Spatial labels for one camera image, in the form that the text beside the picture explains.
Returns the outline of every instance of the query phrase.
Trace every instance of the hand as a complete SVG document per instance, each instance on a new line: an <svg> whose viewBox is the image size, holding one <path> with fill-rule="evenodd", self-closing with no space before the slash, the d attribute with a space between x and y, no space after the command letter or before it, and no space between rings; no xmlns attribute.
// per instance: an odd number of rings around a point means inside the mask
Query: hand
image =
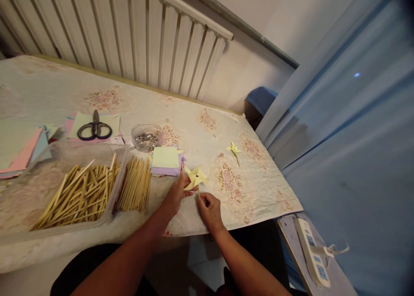
<svg viewBox="0 0 414 296"><path fill-rule="evenodd" d="M184 191L184 187L187 187L190 183L190 179L181 172L180 177L171 185L167 196L161 204L161 207L166 209L172 216L176 215L180 210L181 200L185 197L194 195L192 192Z"/></svg>
<svg viewBox="0 0 414 296"><path fill-rule="evenodd" d="M226 230L221 220L219 199L208 192L202 192L197 198L197 206L203 222L213 237L216 237L220 231Z"/></svg>

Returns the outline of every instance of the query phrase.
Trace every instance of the white wall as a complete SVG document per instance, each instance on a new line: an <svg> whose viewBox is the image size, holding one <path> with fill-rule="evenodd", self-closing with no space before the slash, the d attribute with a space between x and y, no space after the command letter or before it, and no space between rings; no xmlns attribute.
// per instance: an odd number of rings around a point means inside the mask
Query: white wall
<svg viewBox="0 0 414 296"><path fill-rule="evenodd" d="M264 85L279 92L293 69L197 0L184 0L234 33L205 102L243 111L244 98ZM301 63L353 0L218 0Z"/></svg>

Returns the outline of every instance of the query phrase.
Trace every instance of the power strip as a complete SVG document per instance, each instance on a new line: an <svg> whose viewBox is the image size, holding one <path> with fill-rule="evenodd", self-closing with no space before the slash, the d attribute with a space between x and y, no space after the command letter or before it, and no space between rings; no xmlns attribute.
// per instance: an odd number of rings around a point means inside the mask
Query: power strip
<svg viewBox="0 0 414 296"><path fill-rule="evenodd" d="M322 286L331 287L328 273L320 255L326 254L333 257L333 254L327 251L326 248L316 246L314 236L307 221L301 218L294 218L293 221L301 241L310 277L319 288L322 288Z"/></svg>

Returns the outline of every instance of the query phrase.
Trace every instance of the paper stack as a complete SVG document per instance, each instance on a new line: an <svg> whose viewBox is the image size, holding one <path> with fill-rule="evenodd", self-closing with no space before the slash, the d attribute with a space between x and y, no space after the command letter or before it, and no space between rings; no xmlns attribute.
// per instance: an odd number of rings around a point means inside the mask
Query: paper stack
<svg viewBox="0 0 414 296"><path fill-rule="evenodd" d="M88 124L93 121L92 115L85 115L82 113L74 113L72 117L68 117L67 120L65 120L65 128L67 132L67 136L71 141L74 142L90 142L90 143L99 143L99 142L106 142L109 141L109 139L93 139L91 141L82 141L80 138L78 138L78 130L81 126ZM121 116L120 115L99 115L99 121L106 123L109 125L112 129L112 137L115 136L121 136L121 130L119 129ZM84 137L90 136L91 134L90 129L87 131L84 131ZM107 134L107 129L102 132L103 135Z"/></svg>
<svg viewBox="0 0 414 296"><path fill-rule="evenodd" d="M152 174L179 176L185 158L176 147L156 147L150 161Z"/></svg>
<svg viewBox="0 0 414 296"><path fill-rule="evenodd" d="M47 147L58 129L51 124L38 125L13 119L0 120L0 127L6 132L0 141L0 179L20 175Z"/></svg>

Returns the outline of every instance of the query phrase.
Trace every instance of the scissor blade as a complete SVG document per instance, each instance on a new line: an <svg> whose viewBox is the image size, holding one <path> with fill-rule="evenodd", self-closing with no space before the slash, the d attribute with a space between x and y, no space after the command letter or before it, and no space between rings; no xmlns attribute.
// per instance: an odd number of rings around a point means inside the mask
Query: scissor blade
<svg viewBox="0 0 414 296"><path fill-rule="evenodd" d="M98 114L98 110L94 110L94 123L98 123L99 122L99 114Z"/></svg>

